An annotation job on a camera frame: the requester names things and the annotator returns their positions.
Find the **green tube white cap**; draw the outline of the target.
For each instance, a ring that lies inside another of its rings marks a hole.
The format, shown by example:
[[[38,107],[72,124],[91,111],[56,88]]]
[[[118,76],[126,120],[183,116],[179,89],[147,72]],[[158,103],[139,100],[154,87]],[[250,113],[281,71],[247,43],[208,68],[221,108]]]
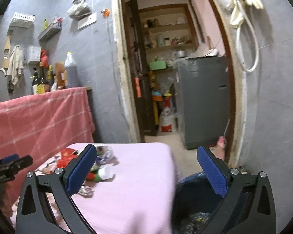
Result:
[[[86,176],[86,180],[99,182],[112,179],[114,175],[115,172],[109,165],[93,165]]]

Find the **blue-lined trash bin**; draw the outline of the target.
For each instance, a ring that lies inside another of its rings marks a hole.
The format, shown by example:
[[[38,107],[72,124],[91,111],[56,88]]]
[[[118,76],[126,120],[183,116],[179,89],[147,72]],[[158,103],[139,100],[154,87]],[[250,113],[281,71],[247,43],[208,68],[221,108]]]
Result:
[[[173,200],[172,232],[200,232],[221,201],[222,197],[214,192],[204,172],[183,179],[176,186]]]

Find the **red checked cloth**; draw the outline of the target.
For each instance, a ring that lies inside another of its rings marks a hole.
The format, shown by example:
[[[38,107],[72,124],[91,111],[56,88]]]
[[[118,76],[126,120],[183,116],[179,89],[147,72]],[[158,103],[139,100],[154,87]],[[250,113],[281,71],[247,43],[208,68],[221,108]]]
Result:
[[[33,164],[20,171],[8,190],[16,201],[26,173],[74,143],[92,143],[95,126],[83,87],[28,95],[0,103],[0,159],[30,155]]]

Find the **small silver foil scrap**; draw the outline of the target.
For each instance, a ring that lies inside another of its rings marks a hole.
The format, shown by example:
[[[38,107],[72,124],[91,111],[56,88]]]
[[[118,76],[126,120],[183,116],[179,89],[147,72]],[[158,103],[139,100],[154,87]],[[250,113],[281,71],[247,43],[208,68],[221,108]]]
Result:
[[[79,189],[79,192],[78,194],[85,197],[85,198],[90,198],[93,196],[93,189],[89,186],[85,186],[85,185],[82,185],[81,188]]]

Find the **pink bottle on floor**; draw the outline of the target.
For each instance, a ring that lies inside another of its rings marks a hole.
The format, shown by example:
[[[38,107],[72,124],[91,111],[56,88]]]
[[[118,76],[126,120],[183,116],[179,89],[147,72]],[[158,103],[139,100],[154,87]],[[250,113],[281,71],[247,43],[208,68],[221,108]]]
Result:
[[[213,150],[213,154],[222,161],[225,160],[225,145],[226,142],[224,136],[220,136],[217,141],[216,147]]]

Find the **red crumpled wrapper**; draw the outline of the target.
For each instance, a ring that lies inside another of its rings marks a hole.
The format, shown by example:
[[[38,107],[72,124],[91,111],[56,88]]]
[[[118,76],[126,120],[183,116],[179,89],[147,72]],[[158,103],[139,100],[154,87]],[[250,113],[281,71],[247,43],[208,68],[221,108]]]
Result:
[[[65,168],[72,159],[78,157],[78,152],[72,148],[65,148],[60,152],[60,158],[56,161],[57,168]]]

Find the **dark soy sauce bottle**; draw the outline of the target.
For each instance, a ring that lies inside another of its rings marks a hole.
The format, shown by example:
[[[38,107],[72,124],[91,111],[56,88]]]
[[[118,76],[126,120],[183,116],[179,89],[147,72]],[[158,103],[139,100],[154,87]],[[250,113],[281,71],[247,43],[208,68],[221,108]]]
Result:
[[[39,63],[40,81],[37,86],[38,94],[44,94],[50,92],[50,84],[45,77],[45,69],[42,62]]]

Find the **white blue crumpled wrapper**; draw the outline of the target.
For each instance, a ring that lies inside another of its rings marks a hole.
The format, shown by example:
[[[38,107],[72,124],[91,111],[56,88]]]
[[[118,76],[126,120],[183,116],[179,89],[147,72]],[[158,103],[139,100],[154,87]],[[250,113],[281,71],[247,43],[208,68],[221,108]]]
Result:
[[[103,165],[109,163],[114,158],[114,152],[109,146],[97,146],[96,164]]]

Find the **pink floral table cloth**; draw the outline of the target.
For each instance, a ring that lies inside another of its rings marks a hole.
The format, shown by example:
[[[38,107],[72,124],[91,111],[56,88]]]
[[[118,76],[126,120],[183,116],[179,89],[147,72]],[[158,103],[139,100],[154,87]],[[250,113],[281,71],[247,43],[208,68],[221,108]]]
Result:
[[[72,199],[96,233],[171,233],[176,170],[164,143],[110,144],[114,177]]]

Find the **hanging beige towel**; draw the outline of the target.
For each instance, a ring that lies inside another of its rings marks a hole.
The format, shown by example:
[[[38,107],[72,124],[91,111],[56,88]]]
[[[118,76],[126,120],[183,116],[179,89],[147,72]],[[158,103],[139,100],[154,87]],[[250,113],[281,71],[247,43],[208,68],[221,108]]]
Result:
[[[23,74],[23,51],[19,45],[15,45],[9,58],[7,76],[14,86],[19,87]]]

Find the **orange snack packet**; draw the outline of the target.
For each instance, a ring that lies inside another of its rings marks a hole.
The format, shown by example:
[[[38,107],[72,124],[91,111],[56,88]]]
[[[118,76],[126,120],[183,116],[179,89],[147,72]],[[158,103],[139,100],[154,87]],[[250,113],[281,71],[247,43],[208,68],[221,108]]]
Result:
[[[61,62],[56,62],[55,66],[55,80],[57,84],[57,90],[65,88],[65,79],[64,79],[64,64]]]

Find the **large dark vinegar jug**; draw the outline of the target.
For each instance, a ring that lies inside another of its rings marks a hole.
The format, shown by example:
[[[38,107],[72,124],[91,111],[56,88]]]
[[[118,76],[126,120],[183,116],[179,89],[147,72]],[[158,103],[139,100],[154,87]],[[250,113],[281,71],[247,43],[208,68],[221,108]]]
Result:
[[[66,88],[79,87],[77,65],[73,59],[72,53],[68,52],[64,62],[64,85]]]

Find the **white red rice sack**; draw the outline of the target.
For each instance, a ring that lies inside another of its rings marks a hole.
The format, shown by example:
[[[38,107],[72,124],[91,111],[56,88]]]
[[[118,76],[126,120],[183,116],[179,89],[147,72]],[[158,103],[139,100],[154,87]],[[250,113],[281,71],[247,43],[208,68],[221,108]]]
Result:
[[[164,109],[159,118],[159,131],[162,133],[177,132],[176,118],[170,102],[170,96],[164,98]]]

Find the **grey washing machine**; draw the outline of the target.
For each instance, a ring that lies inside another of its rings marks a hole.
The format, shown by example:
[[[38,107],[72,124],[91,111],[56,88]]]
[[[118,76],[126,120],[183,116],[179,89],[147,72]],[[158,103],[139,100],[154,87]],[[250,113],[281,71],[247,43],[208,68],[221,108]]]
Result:
[[[200,57],[173,66],[178,131],[188,150],[216,144],[230,115],[225,57]]]

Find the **dark wooden door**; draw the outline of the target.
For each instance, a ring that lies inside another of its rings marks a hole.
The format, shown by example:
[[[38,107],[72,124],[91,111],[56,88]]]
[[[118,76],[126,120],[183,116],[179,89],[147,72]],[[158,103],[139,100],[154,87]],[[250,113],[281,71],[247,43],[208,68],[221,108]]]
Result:
[[[135,109],[140,136],[144,140],[146,135],[156,136],[157,128],[151,95],[149,66],[146,60],[147,55],[137,0],[130,0],[125,3],[124,19]]]

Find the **green box on shelf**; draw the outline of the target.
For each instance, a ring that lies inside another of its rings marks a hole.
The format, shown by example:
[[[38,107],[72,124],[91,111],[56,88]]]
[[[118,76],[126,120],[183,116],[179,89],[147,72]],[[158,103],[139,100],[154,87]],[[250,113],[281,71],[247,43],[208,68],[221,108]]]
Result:
[[[153,62],[150,62],[149,67],[151,71],[155,71],[155,70],[164,70],[167,68],[167,65],[166,65],[166,61],[153,61]]]

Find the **hanging plastic bag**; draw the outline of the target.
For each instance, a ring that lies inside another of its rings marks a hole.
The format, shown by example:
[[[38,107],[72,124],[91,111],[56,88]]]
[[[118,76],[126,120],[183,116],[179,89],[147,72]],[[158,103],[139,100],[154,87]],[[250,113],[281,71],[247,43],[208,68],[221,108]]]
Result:
[[[86,0],[73,0],[72,6],[67,10],[72,19],[79,19],[91,14],[91,8]]]

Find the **wooden shelf unit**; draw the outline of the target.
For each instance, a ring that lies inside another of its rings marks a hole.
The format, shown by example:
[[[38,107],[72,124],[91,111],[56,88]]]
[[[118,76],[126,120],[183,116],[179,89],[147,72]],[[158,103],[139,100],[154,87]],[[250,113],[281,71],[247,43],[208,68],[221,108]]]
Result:
[[[169,4],[140,9],[147,64],[184,58],[198,48],[198,37],[187,4]]]

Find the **cream rubber gloves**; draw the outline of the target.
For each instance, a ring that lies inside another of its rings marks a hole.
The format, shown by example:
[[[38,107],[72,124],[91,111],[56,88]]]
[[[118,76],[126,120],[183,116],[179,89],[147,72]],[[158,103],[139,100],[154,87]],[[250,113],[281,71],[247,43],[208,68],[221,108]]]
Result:
[[[230,0],[229,9],[232,10],[230,16],[230,25],[233,28],[241,26],[245,19],[245,7],[253,6],[257,10],[263,10],[264,6],[261,0]]]

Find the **wooden brush on wall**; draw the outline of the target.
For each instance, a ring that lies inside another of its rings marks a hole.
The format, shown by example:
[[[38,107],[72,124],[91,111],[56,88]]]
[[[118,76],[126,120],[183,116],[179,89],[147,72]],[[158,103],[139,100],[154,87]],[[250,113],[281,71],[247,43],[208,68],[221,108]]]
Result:
[[[13,34],[13,30],[8,30],[6,44],[4,45],[4,56],[2,61],[3,69],[8,69],[8,66],[9,66],[10,47],[11,47],[10,41],[11,41],[12,34]]]

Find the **white wall box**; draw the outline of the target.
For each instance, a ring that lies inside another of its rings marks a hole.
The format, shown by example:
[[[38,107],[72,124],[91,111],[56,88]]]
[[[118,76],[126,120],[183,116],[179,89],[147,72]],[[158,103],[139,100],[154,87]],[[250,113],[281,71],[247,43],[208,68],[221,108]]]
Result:
[[[26,61],[28,65],[36,64],[41,61],[41,50],[41,47],[32,45],[27,47]]]

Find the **grey wall shelf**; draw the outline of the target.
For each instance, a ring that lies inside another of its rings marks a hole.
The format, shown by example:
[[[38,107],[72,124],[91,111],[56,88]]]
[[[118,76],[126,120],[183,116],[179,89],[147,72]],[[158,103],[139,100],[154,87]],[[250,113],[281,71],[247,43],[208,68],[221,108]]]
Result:
[[[50,38],[55,36],[62,29],[62,22],[51,23],[47,28],[45,28],[39,35],[38,40],[42,42],[47,42]]]

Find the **white wall basket rack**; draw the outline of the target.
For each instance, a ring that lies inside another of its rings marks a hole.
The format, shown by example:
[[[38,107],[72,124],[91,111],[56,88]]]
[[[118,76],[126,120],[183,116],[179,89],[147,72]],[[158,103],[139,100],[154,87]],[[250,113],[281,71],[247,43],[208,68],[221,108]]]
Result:
[[[35,15],[15,12],[11,18],[10,27],[29,28],[35,22]]]

